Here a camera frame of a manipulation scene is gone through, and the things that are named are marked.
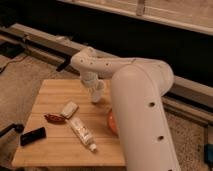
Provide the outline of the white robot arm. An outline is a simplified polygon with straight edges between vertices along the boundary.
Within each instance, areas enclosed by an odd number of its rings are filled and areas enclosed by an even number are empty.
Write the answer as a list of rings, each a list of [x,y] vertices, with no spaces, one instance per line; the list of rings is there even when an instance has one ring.
[[[111,105],[127,171],[181,171],[162,104],[174,74],[162,60],[100,58],[92,47],[71,58],[92,100],[102,94],[101,80],[111,80]]]

